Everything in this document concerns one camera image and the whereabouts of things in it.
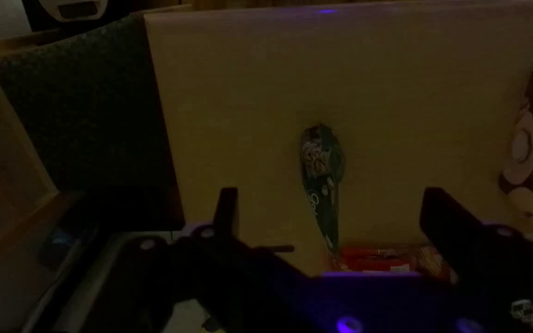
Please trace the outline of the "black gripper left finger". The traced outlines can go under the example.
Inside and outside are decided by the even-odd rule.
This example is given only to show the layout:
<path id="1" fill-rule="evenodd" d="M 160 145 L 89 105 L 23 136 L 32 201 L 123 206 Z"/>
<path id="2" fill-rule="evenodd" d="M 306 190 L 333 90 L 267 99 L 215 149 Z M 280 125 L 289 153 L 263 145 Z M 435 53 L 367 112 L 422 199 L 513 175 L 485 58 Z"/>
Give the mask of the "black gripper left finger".
<path id="1" fill-rule="evenodd" d="M 221 236 L 234 236 L 239 219 L 239 190 L 224 186 L 213 214 L 213 229 Z"/>

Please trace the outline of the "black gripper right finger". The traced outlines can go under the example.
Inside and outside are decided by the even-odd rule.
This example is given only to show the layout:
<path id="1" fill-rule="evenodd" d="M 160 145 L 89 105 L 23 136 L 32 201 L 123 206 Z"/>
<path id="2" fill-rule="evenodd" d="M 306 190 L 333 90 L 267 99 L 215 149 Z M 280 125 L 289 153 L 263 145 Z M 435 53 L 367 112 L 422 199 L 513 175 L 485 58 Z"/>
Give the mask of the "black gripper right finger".
<path id="1" fill-rule="evenodd" d="M 443 186 L 424 190 L 420 229 L 465 282 L 533 290 L 533 242 L 506 223 L 483 223 Z"/>

